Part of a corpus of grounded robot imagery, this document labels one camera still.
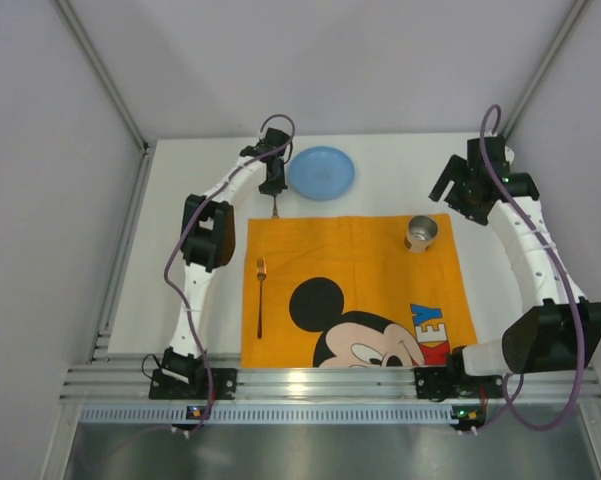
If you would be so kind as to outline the gold ornate spoon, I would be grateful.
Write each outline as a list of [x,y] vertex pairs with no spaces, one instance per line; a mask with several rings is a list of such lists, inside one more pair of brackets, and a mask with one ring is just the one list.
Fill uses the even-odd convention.
[[278,210],[278,203],[277,203],[277,195],[273,196],[272,218],[273,219],[280,218],[279,217],[279,210]]

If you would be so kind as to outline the blue plastic plate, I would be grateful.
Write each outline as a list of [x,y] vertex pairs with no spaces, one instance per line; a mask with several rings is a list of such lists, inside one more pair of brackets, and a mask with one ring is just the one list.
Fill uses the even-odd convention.
[[302,197],[329,201],[346,194],[354,183],[355,165],[344,151],[315,146],[299,152],[290,163],[288,179]]

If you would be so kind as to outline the metal cup with paper sleeve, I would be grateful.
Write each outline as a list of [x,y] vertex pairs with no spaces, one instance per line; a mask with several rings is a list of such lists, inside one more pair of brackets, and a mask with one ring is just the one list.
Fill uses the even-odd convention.
[[439,232],[437,222],[430,216],[417,215],[407,225],[404,243],[412,253],[424,253],[435,241]]

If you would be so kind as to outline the rose gold fork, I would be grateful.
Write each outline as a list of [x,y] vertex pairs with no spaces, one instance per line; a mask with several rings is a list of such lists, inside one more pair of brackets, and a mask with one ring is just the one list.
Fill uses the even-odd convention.
[[256,262],[257,280],[259,283],[259,300],[258,300],[258,322],[257,322],[257,339],[263,338],[263,291],[264,282],[267,278],[267,265],[264,258],[258,258]]

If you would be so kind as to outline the orange Mickey Mouse cloth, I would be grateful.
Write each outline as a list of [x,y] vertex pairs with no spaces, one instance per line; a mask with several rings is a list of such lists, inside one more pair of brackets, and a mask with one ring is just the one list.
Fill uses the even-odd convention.
[[[248,224],[241,363],[246,368],[439,366],[477,340],[451,219],[424,253],[408,218],[254,219]],[[263,338],[257,339],[264,258]]]

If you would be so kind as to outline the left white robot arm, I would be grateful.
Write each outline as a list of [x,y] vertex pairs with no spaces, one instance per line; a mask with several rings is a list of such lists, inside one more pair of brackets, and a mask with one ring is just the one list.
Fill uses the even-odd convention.
[[163,277],[181,301],[175,332],[165,350],[163,368],[186,378],[186,361],[203,361],[206,351],[198,336],[205,304],[216,287],[215,271],[232,259],[236,246],[235,213],[253,192],[276,198],[287,189],[285,164],[294,133],[262,127],[256,144],[247,146],[230,172],[201,195],[185,201],[180,238]]

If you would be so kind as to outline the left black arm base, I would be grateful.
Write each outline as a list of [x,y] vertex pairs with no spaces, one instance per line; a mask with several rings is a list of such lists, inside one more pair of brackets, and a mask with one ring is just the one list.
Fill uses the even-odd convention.
[[[237,386],[237,370],[232,368],[213,368],[213,400],[230,400]],[[173,376],[155,369],[151,376],[149,398],[151,400],[206,400],[209,383],[206,370],[203,370],[202,381],[191,385]]]

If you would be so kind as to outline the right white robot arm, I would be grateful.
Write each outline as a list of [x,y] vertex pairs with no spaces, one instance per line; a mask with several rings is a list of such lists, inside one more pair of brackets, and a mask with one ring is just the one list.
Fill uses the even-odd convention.
[[574,371],[589,364],[601,340],[601,302],[589,301],[555,266],[537,186],[512,171],[512,160],[503,137],[470,139],[466,157],[450,157],[429,195],[493,229],[520,291],[522,314],[500,338],[454,350],[472,377]]

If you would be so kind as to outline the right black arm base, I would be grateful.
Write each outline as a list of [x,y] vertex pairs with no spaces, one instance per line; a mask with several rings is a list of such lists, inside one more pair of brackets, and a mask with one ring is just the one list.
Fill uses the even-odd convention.
[[503,397],[501,376],[468,376],[439,366],[417,367],[413,373],[416,395],[421,400],[478,399],[482,394],[488,399]]

